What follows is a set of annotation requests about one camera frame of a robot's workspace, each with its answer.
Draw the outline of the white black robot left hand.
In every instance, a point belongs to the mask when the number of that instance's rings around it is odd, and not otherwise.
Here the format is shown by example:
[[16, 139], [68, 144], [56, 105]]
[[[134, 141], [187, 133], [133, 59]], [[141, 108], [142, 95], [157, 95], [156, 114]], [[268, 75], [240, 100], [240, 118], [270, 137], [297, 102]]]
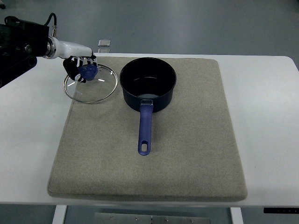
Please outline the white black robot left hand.
[[46, 59], [62, 58], [63, 67], [67, 75], [80, 83], [86, 83], [83, 63], [86, 60], [88, 64], [97, 67], [97, 59], [93, 51], [84, 45], [60, 41], [53, 36], [48, 37], [46, 53], [43, 56]]

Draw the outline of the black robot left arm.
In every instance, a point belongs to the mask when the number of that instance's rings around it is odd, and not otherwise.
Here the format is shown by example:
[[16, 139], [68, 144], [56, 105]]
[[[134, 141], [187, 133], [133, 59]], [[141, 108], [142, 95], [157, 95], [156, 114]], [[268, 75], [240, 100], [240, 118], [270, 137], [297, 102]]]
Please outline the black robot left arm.
[[51, 13], [45, 24], [7, 16], [0, 26], [0, 86], [14, 81], [37, 65], [37, 58], [51, 51], [49, 23], [57, 17]]

